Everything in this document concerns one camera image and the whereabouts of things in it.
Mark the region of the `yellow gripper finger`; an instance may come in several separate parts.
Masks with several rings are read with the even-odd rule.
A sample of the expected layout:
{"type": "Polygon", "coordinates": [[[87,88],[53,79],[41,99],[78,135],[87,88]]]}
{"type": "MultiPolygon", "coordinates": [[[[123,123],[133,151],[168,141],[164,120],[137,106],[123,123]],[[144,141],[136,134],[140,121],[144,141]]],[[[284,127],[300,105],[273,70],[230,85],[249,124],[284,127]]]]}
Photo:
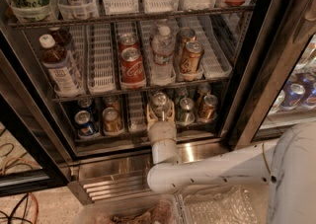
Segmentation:
{"type": "Polygon", "coordinates": [[[175,107],[174,102],[169,101],[169,108],[167,111],[167,120],[173,122],[175,120],[175,107]]]}
{"type": "Polygon", "coordinates": [[[157,116],[155,115],[150,105],[147,105],[146,107],[146,119],[147,119],[147,128],[150,128],[156,122],[156,119],[157,119],[157,116]]]}

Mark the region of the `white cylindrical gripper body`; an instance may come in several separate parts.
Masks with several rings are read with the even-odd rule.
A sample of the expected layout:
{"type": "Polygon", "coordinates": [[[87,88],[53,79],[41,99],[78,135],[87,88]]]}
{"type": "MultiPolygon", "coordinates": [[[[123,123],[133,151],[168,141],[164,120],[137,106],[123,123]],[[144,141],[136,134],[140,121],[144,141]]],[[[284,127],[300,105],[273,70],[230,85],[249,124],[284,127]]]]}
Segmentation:
{"type": "Polygon", "coordinates": [[[169,121],[157,121],[148,130],[148,138],[151,143],[161,140],[176,140],[177,128],[169,121]]]}

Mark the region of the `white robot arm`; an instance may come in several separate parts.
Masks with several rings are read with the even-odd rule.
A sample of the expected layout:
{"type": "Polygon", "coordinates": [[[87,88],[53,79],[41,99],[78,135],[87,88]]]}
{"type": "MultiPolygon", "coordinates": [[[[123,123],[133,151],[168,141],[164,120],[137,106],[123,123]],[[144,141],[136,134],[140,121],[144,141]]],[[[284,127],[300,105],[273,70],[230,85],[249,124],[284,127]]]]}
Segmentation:
{"type": "Polygon", "coordinates": [[[261,184],[269,187],[267,224],[316,223],[315,112],[274,113],[265,130],[283,134],[202,161],[184,163],[176,146],[176,124],[153,120],[147,127],[153,168],[147,183],[156,193],[188,186],[261,184]]]}

